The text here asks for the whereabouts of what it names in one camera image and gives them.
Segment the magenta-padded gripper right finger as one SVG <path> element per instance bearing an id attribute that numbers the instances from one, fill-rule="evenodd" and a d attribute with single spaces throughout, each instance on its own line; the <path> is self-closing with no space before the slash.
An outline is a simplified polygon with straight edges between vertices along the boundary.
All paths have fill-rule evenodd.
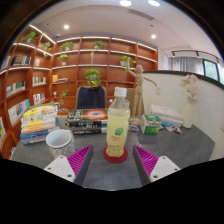
<path id="1" fill-rule="evenodd" d="M 137 145 L 133 146 L 133 157 L 143 186 L 180 170 L 167 156 L 157 157 Z"/>

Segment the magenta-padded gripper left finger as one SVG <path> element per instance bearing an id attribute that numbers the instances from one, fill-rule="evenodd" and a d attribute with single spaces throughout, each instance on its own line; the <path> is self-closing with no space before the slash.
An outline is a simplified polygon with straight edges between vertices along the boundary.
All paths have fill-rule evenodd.
<path id="1" fill-rule="evenodd" d="M 89 145 L 69 156 L 58 156 L 44 170 L 81 186 L 92 156 L 93 146 Z"/>

